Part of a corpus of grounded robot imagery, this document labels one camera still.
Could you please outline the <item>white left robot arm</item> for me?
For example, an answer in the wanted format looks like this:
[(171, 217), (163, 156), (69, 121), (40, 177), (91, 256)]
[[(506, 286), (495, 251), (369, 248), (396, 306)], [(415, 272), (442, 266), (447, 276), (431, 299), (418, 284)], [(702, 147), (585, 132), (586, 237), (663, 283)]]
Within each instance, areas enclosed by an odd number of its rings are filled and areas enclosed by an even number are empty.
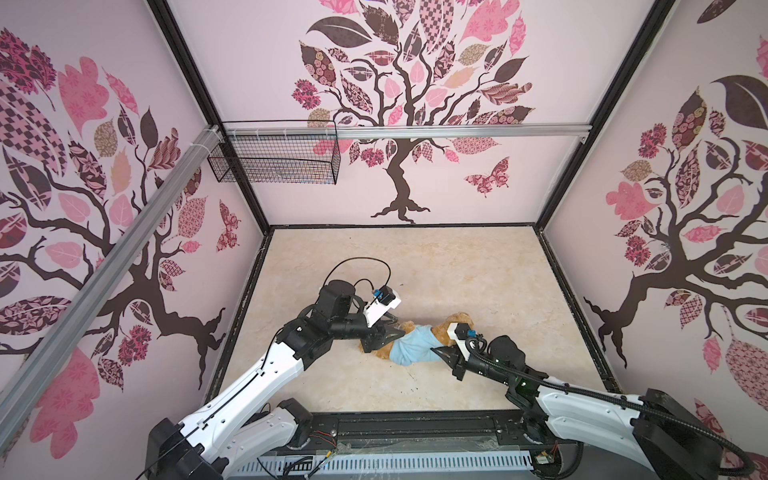
[(265, 354), (228, 388), (174, 423), (151, 430), (142, 479), (227, 479), (257, 457), (309, 439), (312, 414), (297, 400), (263, 407), (303, 374), (337, 340), (357, 340), (365, 352), (404, 336), (390, 310), (400, 296), (384, 285), (361, 307), (355, 287), (342, 280), (324, 285), (317, 300), (281, 327)]

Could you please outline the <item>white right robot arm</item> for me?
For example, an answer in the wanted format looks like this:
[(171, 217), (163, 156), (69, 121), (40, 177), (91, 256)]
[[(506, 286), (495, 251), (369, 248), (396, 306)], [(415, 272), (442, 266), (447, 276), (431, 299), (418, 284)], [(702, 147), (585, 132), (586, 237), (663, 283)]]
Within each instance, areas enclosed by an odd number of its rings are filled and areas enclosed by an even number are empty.
[(661, 479), (716, 479), (723, 447), (715, 432), (663, 391), (608, 394), (578, 387), (527, 365), (508, 336), (479, 335), (433, 348), (457, 379), (468, 372), (507, 387), (523, 429), (541, 444), (580, 442), (632, 460)]

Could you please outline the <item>light blue fleece hoodie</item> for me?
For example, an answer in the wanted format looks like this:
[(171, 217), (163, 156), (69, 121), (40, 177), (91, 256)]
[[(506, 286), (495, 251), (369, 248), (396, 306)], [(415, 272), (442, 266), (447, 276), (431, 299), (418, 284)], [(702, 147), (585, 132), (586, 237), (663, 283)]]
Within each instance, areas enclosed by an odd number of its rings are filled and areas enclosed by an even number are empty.
[(433, 349), (442, 346), (443, 343), (438, 340), (429, 326), (417, 326), (392, 343), (389, 359), (403, 367), (416, 363), (436, 362), (440, 358)]

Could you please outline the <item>tan plush teddy bear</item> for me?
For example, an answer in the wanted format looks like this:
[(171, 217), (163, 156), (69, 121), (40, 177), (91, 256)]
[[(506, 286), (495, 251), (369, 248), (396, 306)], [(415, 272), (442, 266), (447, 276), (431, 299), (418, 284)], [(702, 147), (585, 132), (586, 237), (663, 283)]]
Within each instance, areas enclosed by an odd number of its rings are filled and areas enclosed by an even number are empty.
[(448, 330), (452, 324), (460, 323), (466, 323), (471, 329), (474, 328), (473, 319), (465, 312), (454, 313), (438, 325), (398, 321), (394, 326), (404, 331), (405, 335), (380, 349), (371, 351), (371, 354), (404, 367), (415, 363), (438, 361), (439, 357), (432, 349), (453, 346), (455, 341), (449, 336)]

